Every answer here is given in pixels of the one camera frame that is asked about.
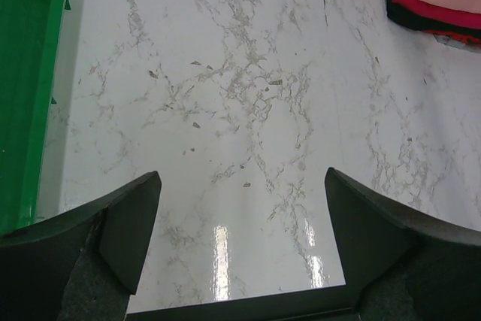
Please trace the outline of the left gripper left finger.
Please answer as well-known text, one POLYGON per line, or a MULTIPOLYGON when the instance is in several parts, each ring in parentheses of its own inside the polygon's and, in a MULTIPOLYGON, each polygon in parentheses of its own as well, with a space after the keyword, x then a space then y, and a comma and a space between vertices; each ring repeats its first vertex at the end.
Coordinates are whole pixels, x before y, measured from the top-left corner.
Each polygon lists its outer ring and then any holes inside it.
POLYGON ((1 236, 3 320, 124 320, 162 182, 146 173, 94 201, 1 236))

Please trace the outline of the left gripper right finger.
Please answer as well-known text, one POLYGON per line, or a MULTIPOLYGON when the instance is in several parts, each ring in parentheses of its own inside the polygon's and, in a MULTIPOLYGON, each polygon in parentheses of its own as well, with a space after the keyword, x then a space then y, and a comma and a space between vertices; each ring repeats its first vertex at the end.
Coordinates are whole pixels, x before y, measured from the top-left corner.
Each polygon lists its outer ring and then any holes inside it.
POLYGON ((362 319, 478 320, 480 233, 381 195, 335 168, 325 193, 362 319))

